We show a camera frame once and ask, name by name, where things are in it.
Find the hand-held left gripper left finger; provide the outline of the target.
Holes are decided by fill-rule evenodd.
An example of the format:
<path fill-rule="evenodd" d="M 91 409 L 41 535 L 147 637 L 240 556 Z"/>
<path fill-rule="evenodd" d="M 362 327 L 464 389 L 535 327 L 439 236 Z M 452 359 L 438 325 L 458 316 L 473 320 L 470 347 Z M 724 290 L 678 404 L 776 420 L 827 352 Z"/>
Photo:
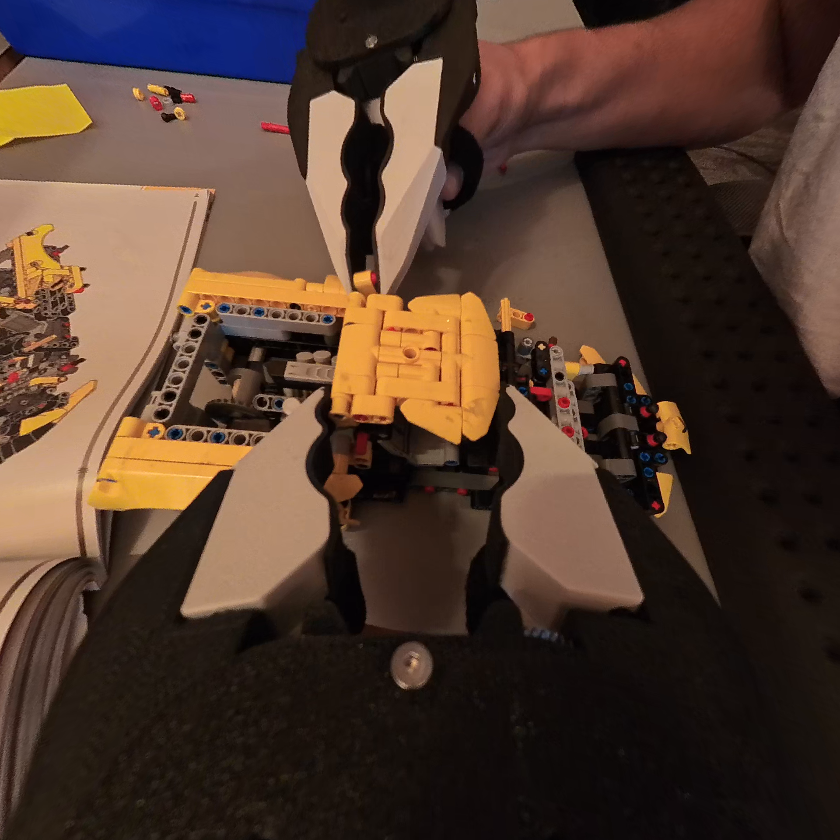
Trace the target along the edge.
<path fill-rule="evenodd" d="M 349 632 L 364 627 L 355 555 L 326 490 L 329 407 L 329 388 L 318 388 L 237 463 L 182 602 L 184 618 L 258 611 L 286 633 L 328 601 Z"/>

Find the open instruction booklet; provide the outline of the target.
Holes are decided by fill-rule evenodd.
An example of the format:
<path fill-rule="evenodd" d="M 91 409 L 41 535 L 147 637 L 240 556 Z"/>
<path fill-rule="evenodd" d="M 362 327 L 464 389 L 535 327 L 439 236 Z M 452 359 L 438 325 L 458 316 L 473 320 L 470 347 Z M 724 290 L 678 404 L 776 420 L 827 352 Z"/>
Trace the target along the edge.
<path fill-rule="evenodd" d="M 88 499 L 169 346 L 211 200 L 2 181 L 2 819 L 106 577 L 108 526 Z"/>

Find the yellow paper sheet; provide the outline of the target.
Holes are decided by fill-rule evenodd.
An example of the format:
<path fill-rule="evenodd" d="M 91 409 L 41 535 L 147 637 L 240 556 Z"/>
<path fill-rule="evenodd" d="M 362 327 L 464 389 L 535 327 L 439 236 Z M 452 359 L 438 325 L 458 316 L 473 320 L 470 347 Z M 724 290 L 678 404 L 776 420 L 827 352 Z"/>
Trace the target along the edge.
<path fill-rule="evenodd" d="M 1 90 L 1 146 L 77 134 L 92 120 L 66 83 Z"/>

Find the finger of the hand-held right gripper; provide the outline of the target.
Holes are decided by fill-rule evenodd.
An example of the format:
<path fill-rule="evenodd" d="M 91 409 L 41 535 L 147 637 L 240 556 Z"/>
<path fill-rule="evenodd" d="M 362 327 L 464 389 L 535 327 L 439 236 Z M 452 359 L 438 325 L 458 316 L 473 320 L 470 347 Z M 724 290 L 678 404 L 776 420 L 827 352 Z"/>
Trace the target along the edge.
<path fill-rule="evenodd" d="M 424 240 L 446 243 L 441 192 L 447 166 L 435 140 L 442 58 L 413 63 L 381 97 L 392 145 L 381 172 L 382 206 L 374 226 L 380 290 L 393 294 Z"/>
<path fill-rule="evenodd" d="M 309 106 L 306 184 L 334 273 L 346 289 L 370 253 L 370 123 L 362 107 L 331 90 Z"/>

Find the yellow toy brick car model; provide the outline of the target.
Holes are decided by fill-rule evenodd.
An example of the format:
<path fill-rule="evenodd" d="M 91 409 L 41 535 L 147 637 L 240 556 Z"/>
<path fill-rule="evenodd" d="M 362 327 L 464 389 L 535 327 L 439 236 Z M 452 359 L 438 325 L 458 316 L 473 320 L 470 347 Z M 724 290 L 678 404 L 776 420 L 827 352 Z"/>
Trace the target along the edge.
<path fill-rule="evenodd" d="M 676 404 L 657 402 L 628 358 L 557 338 L 517 337 L 530 312 L 503 298 L 494 320 L 473 293 L 364 298 L 323 282 L 194 269 L 180 326 L 139 416 L 112 439 L 89 504 L 180 511 L 306 398 L 330 393 L 332 474 L 342 529 L 356 501 L 451 491 L 488 509 L 498 482 L 491 418 L 511 385 L 649 515 L 665 515 L 669 456 L 690 453 Z"/>

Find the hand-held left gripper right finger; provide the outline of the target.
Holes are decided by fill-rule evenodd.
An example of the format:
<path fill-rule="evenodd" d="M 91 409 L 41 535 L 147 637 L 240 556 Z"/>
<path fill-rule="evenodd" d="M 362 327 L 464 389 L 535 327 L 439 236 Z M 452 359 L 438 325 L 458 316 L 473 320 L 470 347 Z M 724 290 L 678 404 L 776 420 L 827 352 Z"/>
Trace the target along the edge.
<path fill-rule="evenodd" d="M 643 590 L 590 457 L 510 385 L 494 429 L 499 481 L 467 576 L 468 632 L 495 602 L 553 632 L 573 611 L 636 611 Z"/>

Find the blue plastic bin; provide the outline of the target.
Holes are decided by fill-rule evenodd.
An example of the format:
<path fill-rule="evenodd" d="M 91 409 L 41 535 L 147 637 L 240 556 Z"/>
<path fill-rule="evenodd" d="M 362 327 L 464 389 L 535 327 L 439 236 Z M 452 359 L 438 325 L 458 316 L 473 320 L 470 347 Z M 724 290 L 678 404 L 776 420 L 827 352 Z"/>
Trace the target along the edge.
<path fill-rule="evenodd" d="M 313 1 L 2 1 L 24 56 L 288 83 Z"/>

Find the person's right forearm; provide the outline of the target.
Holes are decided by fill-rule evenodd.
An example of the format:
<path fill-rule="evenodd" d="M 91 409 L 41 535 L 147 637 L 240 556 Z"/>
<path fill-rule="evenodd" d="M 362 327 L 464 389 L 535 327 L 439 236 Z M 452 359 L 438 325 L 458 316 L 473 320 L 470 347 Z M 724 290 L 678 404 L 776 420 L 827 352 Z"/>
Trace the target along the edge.
<path fill-rule="evenodd" d="M 802 105 L 837 40 L 838 2 L 687 2 L 578 33 L 561 92 L 574 151 L 735 140 Z"/>

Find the pile of small brick pins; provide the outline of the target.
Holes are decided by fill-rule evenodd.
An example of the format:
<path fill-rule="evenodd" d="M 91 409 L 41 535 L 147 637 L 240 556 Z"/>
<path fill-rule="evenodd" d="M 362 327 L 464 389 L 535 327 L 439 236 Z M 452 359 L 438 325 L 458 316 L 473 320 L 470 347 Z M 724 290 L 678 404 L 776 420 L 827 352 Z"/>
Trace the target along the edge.
<path fill-rule="evenodd" d="M 187 120 L 186 106 L 196 104 L 196 95 L 173 85 L 148 84 L 145 89 L 132 88 L 132 95 L 138 102 L 148 102 L 165 123 Z"/>

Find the person's white shirt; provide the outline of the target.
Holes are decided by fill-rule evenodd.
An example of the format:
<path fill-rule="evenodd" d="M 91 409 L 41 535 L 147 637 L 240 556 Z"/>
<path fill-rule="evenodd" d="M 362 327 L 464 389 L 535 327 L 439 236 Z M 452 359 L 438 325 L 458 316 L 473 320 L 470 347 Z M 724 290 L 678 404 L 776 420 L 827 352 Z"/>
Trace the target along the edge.
<path fill-rule="evenodd" d="M 839 397 L 839 44 L 805 103 L 750 255 L 831 397 Z"/>

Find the person's right hand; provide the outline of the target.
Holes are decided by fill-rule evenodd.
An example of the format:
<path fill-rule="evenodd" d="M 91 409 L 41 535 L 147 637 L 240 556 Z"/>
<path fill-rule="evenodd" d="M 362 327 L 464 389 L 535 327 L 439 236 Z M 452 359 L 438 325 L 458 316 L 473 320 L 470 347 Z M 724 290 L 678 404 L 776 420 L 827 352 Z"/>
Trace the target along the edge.
<path fill-rule="evenodd" d="M 555 32 L 505 44 L 479 41 L 479 88 L 459 126 L 477 141 L 485 172 L 520 154 L 569 150 L 544 113 L 567 40 Z"/>

